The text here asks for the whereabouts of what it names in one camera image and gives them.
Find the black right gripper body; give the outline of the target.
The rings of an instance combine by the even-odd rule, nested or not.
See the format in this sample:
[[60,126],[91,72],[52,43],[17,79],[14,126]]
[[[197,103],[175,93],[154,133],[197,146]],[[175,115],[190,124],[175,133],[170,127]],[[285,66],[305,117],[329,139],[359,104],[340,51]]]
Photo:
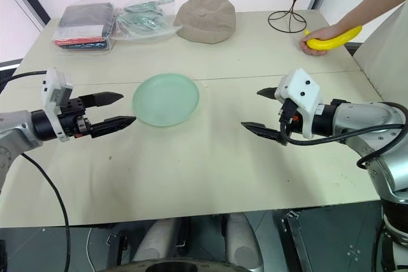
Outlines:
[[302,116],[291,99],[285,99],[280,109],[279,123],[280,134],[302,133]]

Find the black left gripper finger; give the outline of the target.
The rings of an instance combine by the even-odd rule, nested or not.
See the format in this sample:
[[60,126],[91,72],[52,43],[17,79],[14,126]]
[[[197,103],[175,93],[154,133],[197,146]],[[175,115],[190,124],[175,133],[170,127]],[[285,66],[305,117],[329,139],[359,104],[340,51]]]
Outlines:
[[105,119],[97,124],[91,124],[89,135],[97,138],[125,129],[136,120],[134,116],[117,116]]
[[106,106],[122,99],[123,97],[124,96],[122,94],[115,92],[99,92],[80,96],[79,99],[81,100],[84,108],[90,108]]

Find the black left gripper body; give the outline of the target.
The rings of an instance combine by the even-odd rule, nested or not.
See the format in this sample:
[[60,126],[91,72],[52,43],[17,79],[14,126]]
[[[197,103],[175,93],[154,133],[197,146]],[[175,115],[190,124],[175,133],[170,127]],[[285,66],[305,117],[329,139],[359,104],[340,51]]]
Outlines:
[[87,98],[69,99],[61,107],[59,122],[68,137],[80,138],[91,134],[91,123],[85,117],[86,107],[89,107]]

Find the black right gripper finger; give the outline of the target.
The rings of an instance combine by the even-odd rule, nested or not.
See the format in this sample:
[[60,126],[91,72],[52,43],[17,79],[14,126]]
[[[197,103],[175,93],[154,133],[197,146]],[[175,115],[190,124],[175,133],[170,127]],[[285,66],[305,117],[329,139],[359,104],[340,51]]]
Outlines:
[[282,137],[281,132],[278,130],[267,128],[264,124],[257,122],[242,122],[241,125],[256,136],[276,141],[283,146],[287,145],[287,141]]
[[276,96],[275,96],[276,90],[277,90],[277,87],[267,87],[267,88],[257,91],[257,95],[263,96],[269,99],[276,99]]

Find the person's bare hand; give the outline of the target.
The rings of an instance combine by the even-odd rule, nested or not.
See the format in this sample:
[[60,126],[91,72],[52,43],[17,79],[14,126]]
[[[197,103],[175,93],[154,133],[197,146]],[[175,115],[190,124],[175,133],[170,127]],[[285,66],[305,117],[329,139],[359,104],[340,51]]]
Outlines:
[[343,33],[342,28],[337,24],[320,28],[318,30],[308,33],[305,37],[303,37],[299,42],[299,46],[305,54],[313,56],[326,55],[327,54],[326,50],[314,50],[309,48],[307,45],[307,41],[310,39],[328,40],[335,38],[341,35],[342,33]]

